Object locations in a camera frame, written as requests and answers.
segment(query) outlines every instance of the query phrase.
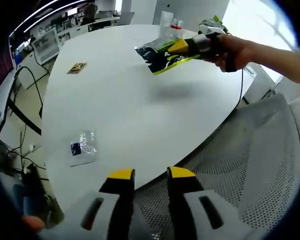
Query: office floor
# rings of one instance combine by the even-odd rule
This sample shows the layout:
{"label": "office floor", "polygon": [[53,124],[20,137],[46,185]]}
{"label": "office floor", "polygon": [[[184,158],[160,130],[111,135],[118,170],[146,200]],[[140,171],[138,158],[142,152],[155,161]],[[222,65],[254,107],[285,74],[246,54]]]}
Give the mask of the office floor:
{"label": "office floor", "polygon": [[[45,92],[47,88],[49,80],[49,75],[43,77],[41,80],[37,82],[37,86],[41,95],[41,98],[44,102]],[[39,128],[42,128],[42,120],[39,116],[39,110],[41,108],[40,99],[38,96],[38,92],[36,87],[33,85],[29,89],[24,89],[20,87],[19,92],[16,96],[15,104],[17,107]],[[242,100],[238,107],[244,107],[246,103]],[[12,114],[10,116],[10,111],[8,112],[7,118],[14,124],[18,129],[21,130],[22,136],[25,130],[25,124],[15,115]],[[27,127],[25,131],[24,143],[22,145],[22,155],[29,151],[30,145],[34,145],[35,148],[40,146],[41,144],[41,136],[35,133],[31,128]],[[41,167],[45,167],[45,161],[43,158],[43,149],[39,147],[36,151],[27,155],[29,159],[31,159],[34,163]],[[30,161],[25,160],[25,166],[31,164]],[[15,163],[16,168],[21,168],[20,159],[16,160]],[[38,168],[38,172],[41,178],[49,179],[46,170]],[[53,199],[54,193],[52,191],[51,185],[49,181],[42,180],[43,187],[48,195],[50,195]]]}

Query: window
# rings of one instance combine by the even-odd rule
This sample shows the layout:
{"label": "window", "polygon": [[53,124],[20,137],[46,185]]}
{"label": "window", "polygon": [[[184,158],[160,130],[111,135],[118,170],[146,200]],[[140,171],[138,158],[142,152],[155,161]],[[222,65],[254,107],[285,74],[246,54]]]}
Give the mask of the window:
{"label": "window", "polygon": [[23,46],[26,48],[30,44],[30,41],[31,41],[31,37],[24,42]]}
{"label": "window", "polygon": [[[239,38],[283,50],[297,48],[290,23],[271,0],[230,0],[222,21]],[[281,74],[261,67],[275,84],[281,80]]]}
{"label": "window", "polygon": [[115,10],[120,13],[122,8],[122,0],[115,0]]}

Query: person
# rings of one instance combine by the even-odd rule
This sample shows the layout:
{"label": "person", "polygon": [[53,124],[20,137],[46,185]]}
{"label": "person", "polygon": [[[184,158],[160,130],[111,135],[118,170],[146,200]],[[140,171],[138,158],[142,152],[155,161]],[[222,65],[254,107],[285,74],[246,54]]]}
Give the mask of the person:
{"label": "person", "polygon": [[33,35],[31,35],[31,37],[30,37],[30,44],[32,44],[35,40],[36,40],[36,37],[33,36]]}
{"label": "person", "polygon": [[[291,81],[300,84],[300,54],[258,44],[244,40],[229,34],[218,36],[221,44],[234,54],[234,64],[237,70],[247,66],[248,63],[256,63],[268,67],[277,73],[287,77]],[[221,71],[226,71],[227,53],[215,59],[205,59],[215,63]]]}
{"label": "person", "polygon": [[[290,18],[292,25],[294,26],[294,29],[296,31],[297,37],[298,37],[298,43],[300,45],[300,0],[275,0],[280,7],[286,12],[287,16]],[[17,20],[20,19],[20,15],[23,13],[27,13],[27,11],[32,11],[33,7],[36,4],[36,1],[33,1],[32,4],[20,4],[20,2],[15,1],[10,3],[12,7],[7,9],[7,15],[9,16],[9,23],[11,24],[0,24],[0,52],[4,48],[4,44],[6,43],[6,38],[9,33],[14,29],[12,28],[12,23],[15,25],[17,24]],[[0,1],[0,9],[4,8],[6,5],[6,2]],[[228,37],[223,37],[220,36],[221,38],[225,38],[224,44],[227,44],[228,42]],[[262,47],[260,46],[260,49],[266,50],[268,47]],[[236,53],[236,67],[237,69],[240,68],[240,66],[244,66],[245,63],[248,62],[253,62],[253,61],[260,61],[261,64],[267,65],[269,62],[269,58],[273,58],[273,55],[265,55],[265,52],[263,53],[258,53],[254,52],[256,51],[257,47],[247,47],[246,43],[240,42],[238,43],[237,46],[234,47],[229,47],[231,50],[233,50]],[[287,54],[288,56],[291,55],[291,53],[283,52],[283,54]],[[277,63],[275,62],[270,62],[270,64],[267,67],[276,65],[278,63],[282,63],[284,58],[281,58],[278,60]],[[217,59],[213,61],[218,67],[221,68],[221,70],[224,70],[224,56],[220,56]],[[299,70],[291,70],[289,67],[289,70],[284,70],[282,69],[282,66],[279,64],[279,66],[273,66],[273,68],[277,68],[278,72],[286,72],[289,78],[298,83],[300,81],[300,65],[293,63],[294,67],[297,67]],[[17,218],[18,215],[16,213],[16,210],[13,208],[13,205],[9,201],[9,199],[6,196],[5,191],[1,187],[1,182],[0,182],[0,238],[8,237],[8,238],[13,238],[13,237],[18,237],[22,236],[23,238],[26,239],[37,239],[35,235],[31,234],[31,232],[28,232],[26,228],[21,224],[21,221],[18,221],[19,218]],[[271,237],[268,237],[268,239],[300,239],[300,190],[298,193],[298,196],[296,200],[293,202],[291,205],[291,208],[289,212],[285,215],[285,219],[281,220],[281,222],[274,228],[272,231],[273,234],[275,233],[276,235],[271,235]]]}
{"label": "person", "polygon": [[34,232],[39,232],[46,227],[44,221],[37,216],[22,216],[21,220],[27,224]]}
{"label": "person", "polygon": [[[229,34],[221,34],[218,37],[221,44],[233,54],[234,65],[237,70],[244,68],[248,63],[256,63],[280,73],[294,83],[300,84],[299,53],[258,44]],[[227,53],[214,59],[204,60],[214,63],[222,72],[225,72],[226,59]],[[289,106],[293,113],[300,139],[300,97],[290,102]]]}
{"label": "person", "polygon": [[98,10],[97,5],[95,5],[92,2],[89,3],[84,9],[84,17],[81,22],[81,26],[93,23],[95,21],[97,10]]}
{"label": "person", "polygon": [[42,27],[40,27],[38,30],[38,37],[42,36],[43,34],[45,34],[45,31],[43,30]]}

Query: white wall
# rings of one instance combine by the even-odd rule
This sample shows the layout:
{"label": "white wall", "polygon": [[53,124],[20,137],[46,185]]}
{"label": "white wall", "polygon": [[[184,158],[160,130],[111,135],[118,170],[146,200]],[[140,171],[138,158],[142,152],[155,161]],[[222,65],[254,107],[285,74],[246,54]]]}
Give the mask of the white wall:
{"label": "white wall", "polygon": [[131,5],[132,5],[132,0],[122,0],[121,12],[122,13],[131,12]]}
{"label": "white wall", "polygon": [[282,84],[279,84],[276,89],[278,93],[282,93],[285,100],[291,103],[296,98],[300,97],[300,84],[290,81],[288,78],[283,77]]}
{"label": "white wall", "polygon": [[275,83],[268,77],[260,65],[250,63],[249,66],[256,72],[256,77],[244,97],[252,104],[258,102],[269,90],[273,89]]}
{"label": "white wall", "polygon": [[161,12],[167,11],[174,13],[174,18],[183,20],[184,29],[196,32],[204,19],[217,15],[222,20],[228,4],[229,0],[157,0],[153,24],[159,25]]}
{"label": "white wall", "polygon": [[97,0],[95,4],[98,6],[98,11],[115,10],[116,0]]}
{"label": "white wall", "polygon": [[157,0],[131,0],[131,12],[134,12],[131,24],[153,24]]}
{"label": "white wall", "polygon": [[65,11],[69,10],[71,8],[68,8],[64,11],[58,12],[56,14],[53,14],[52,16],[48,17],[47,19],[43,20],[40,22],[38,25],[34,26],[33,28],[30,29],[30,36],[33,35],[35,37],[38,36],[39,33],[39,28],[42,28],[43,30],[46,28],[47,25],[50,24],[50,22],[58,17],[60,17]]}

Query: black cable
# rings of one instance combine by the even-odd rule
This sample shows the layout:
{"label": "black cable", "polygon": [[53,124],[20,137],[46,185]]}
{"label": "black cable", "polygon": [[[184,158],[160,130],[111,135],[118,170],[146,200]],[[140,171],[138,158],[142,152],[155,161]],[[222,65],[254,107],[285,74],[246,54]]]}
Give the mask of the black cable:
{"label": "black cable", "polygon": [[32,72],[27,66],[22,66],[22,67],[20,67],[19,70],[15,73],[14,77],[17,78],[18,75],[19,75],[19,73],[20,73],[20,71],[21,71],[22,69],[27,69],[27,70],[30,72],[30,74],[31,74],[31,76],[32,76],[32,78],[33,78],[33,81],[34,81],[34,85],[35,85],[36,91],[37,91],[38,96],[39,96],[39,99],[40,99],[41,106],[43,106],[43,102],[42,102],[42,99],[41,99],[40,91],[39,91],[39,88],[38,88],[38,85],[37,85],[37,81],[36,81],[36,78],[35,78],[33,72]]}
{"label": "black cable", "polygon": [[[0,152],[0,155],[3,156],[3,157],[7,157],[7,155],[4,154],[4,153],[2,153],[2,152]],[[7,167],[6,165],[1,164],[1,163],[0,163],[0,168],[1,168],[1,169],[4,169],[4,170],[6,170],[6,171],[16,172],[17,174],[22,174],[22,173],[23,173],[22,170],[21,170],[20,168],[17,168],[17,167],[10,168],[10,167]]]}
{"label": "black cable", "polygon": [[10,153],[14,152],[15,150],[18,150],[22,147],[22,145],[24,144],[24,141],[25,141],[26,130],[27,130],[27,125],[25,125],[25,127],[24,127],[23,139],[22,139],[20,146],[13,148],[12,150],[9,150],[9,148],[7,148],[7,146],[3,144],[3,146],[8,150],[8,154],[10,154]]}
{"label": "black cable", "polygon": [[35,60],[36,64],[38,64],[39,66],[41,66],[42,68],[44,68],[44,69],[46,70],[46,73],[50,75],[49,70],[48,70],[45,66],[43,66],[42,64],[40,64],[40,63],[38,62],[37,57],[36,57],[36,53],[35,53],[35,48],[34,48],[34,46],[32,46],[31,43],[29,43],[29,44],[30,44],[30,46],[31,46],[32,49],[33,49],[33,56],[34,56],[34,60]]}
{"label": "black cable", "polygon": [[[20,156],[22,156],[22,132],[20,132]],[[24,169],[24,163],[22,162],[22,157],[20,158],[21,169]]]}
{"label": "black cable", "polygon": [[16,83],[17,83],[17,82],[15,81],[14,84],[13,84],[13,93],[14,93],[13,103],[14,103],[14,104],[16,104],[17,94],[19,93],[19,90],[20,90],[20,88],[21,88],[21,84],[20,84],[19,87],[18,87],[18,89],[16,90]]}
{"label": "black cable", "polygon": [[15,113],[15,115],[25,124],[28,125],[33,131],[41,136],[41,129],[35,125],[26,115],[14,104],[14,102],[8,98],[7,100],[8,106],[10,107],[11,111]]}
{"label": "black cable", "polygon": [[240,97],[239,97],[239,101],[238,103],[236,104],[235,108],[236,109],[241,101],[241,97],[242,97],[242,91],[243,91],[243,88],[244,88],[244,69],[242,68],[242,76],[241,76],[241,90],[240,90]]}
{"label": "black cable", "polygon": [[15,152],[15,151],[14,151],[13,153],[14,153],[14,154],[17,154],[17,155],[18,155],[20,158],[22,158],[22,159],[27,159],[28,161],[30,161],[31,163],[33,163],[33,165],[35,165],[37,168],[46,170],[44,167],[39,166],[39,165],[36,164],[34,161],[32,161],[30,158],[25,157],[25,156],[21,156],[19,153]]}

